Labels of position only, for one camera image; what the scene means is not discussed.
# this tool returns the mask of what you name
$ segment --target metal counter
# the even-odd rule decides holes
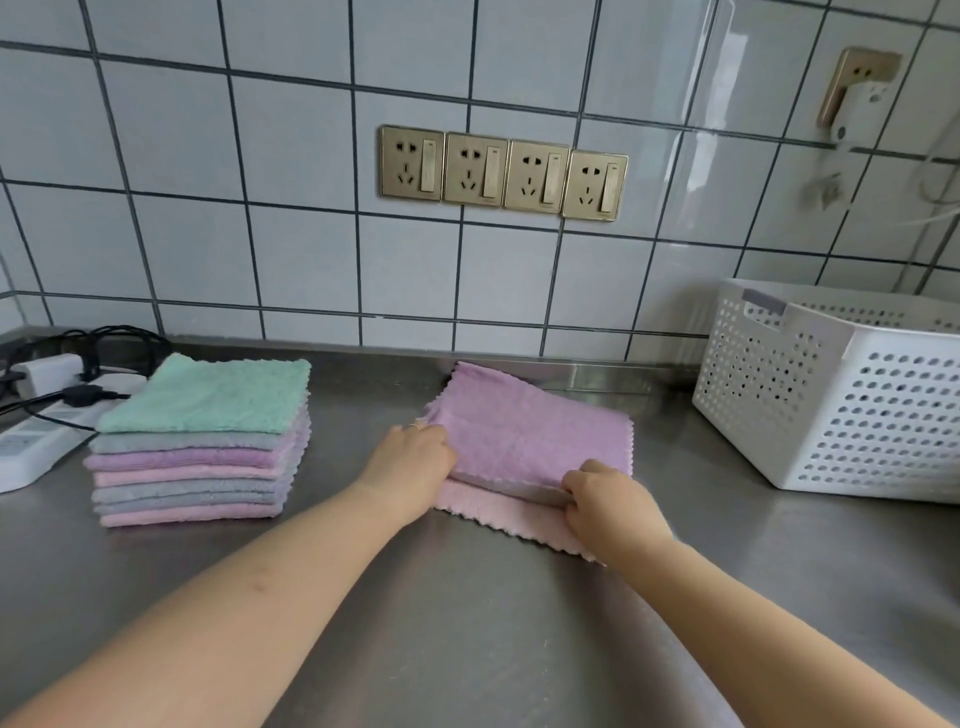
[[[314,367],[283,518],[344,488],[436,368]],[[688,395],[571,397],[636,423],[635,476],[678,536],[960,721],[960,509],[772,488]],[[100,528],[76,452],[0,495],[0,716],[274,522]],[[717,726],[729,707],[602,567],[431,512],[376,558],[271,726]]]

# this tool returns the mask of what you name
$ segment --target electrical outlet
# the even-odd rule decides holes
[[[903,56],[870,48],[845,48],[827,86],[827,95],[817,115],[817,126],[828,129],[840,109],[847,88],[865,81],[884,81],[891,84],[900,71]]]
[[[577,220],[616,220],[627,175],[627,158],[573,150],[566,173],[563,216]]]
[[[380,194],[440,200],[444,190],[444,133],[380,127]]]
[[[511,141],[503,206],[535,212],[560,212],[570,148],[562,144]]]
[[[489,136],[446,136],[444,199],[456,205],[500,207],[510,142]]]

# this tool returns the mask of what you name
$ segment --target extension cord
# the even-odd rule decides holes
[[[135,395],[146,383],[145,376],[130,374],[106,374],[91,382],[124,395]],[[101,400],[89,407],[71,407],[59,401],[40,410],[40,414],[75,425],[95,427],[105,412],[122,401]],[[28,418],[0,433],[0,493],[30,485],[53,468],[67,452],[94,434],[89,430],[57,425],[38,417]]]
[[[16,382],[16,393],[22,400],[32,400],[52,395],[74,384],[82,384],[84,360],[78,354],[62,353],[14,364],[10,371],[25,375],[25,378]]]

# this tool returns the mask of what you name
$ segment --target mint green towel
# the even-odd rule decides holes
[[[100,432],[286,432],[306,399],[310,364],[194,361],[173,353]]]

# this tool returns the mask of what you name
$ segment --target laundry basket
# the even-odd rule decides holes
[[[732,279],[693,403],[775,486],[960,502],[960,304]]]

